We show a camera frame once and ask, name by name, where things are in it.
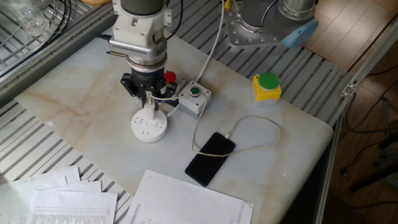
document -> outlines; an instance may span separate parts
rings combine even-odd
[[[26,179],[21,179],[17,181],[13,181],[7,184],[0,185],[0,192],[3,188],[15,188],[18,189],[20,185],[24,185],[26,183],[35,182],[37,180],[51,180],[57,179],[59,177],[65,177],[67,184],[72,184],[75,182],[80,182],[79,170],[77,166],[70,166],[63,169],[51,171],[45,174],[35,175],[33,177],[28,177]]]
[[[36,181],[40,180],[43,178],[49,178],[49,177],[59,177],[59,176],[64,176],[67,180],[67,184],[72,184],[76,182],[80,182],[80,176],[79,176],[79,169],[77,168],[76,165],[74,166],[68,166],[59,170],[47,172],[45,174],[39,174],[39,175],[34,175],[32,177],[29,177],[29,181]]]
[[[26,224],[113,224],[117,193],[37,191]]]
[[[250,224],[253,204],[146,170],[124,224]]]
[[[63,187],[48,189],[47,191],[102,192],[102,188],[101,181],[99,180],[94,182],[81,181]]]
[[[0,188],[0,200],[15,196],[21,193],[34,192],[36,190],[47,190],[56,187],[66,186],[67,181],[65,177],[47,177],[32,182],[24,182],[22,184],[13,185],[3,184]]]
[[[85,180],[45,191],[101,192],[101,181],[88,182]],[[0,200],[0,224],[26,224],[33,196],[34,192],[26,192],[8,197],[5,200]]]

white table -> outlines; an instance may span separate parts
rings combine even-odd
[[[197,184],[184,174],[195,156],[190,149],[195,120],[177,111],[163,139],[139,142],[130,121],[141,102],[119,82],[129,66],[123,58],[106,55],[107,50],[104,40],[91,41],[16,100],[132,195],[146,169]],[[166,69],[191,80],[207,58],[176,37],[169,41],[168,54]],[[229,157],[208,186],[253,203],[252,223],[278,223],[333,130],[285,101],[254,107],[250,81],[214,60],[201,84],[213,92],[213,99],[198,125],[199,146],[215,131],[226,134],[242,116],[269,118],[282,128],[277,145]],[[239,150],[271,143],[275,137],[271,125],[247,120],[231,139]]]

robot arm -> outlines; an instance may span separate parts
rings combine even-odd
[[[131,73],[125,73],[121,83],[132,95],[147,101],[147,94],[169,98],[176,89],[164,78],[167,61],[167,41],[164,27],[172,24],[172,11],[164,0],[114,0],[114,12],[119,17],[113,26],[109,43],[114,51],[126,55]],[[177,101],[166,101],[175,106]],[[159,109],[155,100],[155,110]]]

emergency stop button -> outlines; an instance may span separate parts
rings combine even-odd
[[[166,81],[168,82],[168,83],[173,83],[174,81],[175,81],[175,78],[176,78],[177,76],[175,75],[175,73],[174,72],[166,72],[165,74],[164,74],[164,78],[166,79]]]

black phone screen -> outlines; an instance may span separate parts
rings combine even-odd
[[[214,133],[209,141],[203,146],[200,152],[216,155],[225,155],[231,153],[235,148],[235,143],[226,139],[220,133]],[[185,173],[206,187],[217,171],[221,168],[227,157],[212,157],[196,155],[185,169]]]

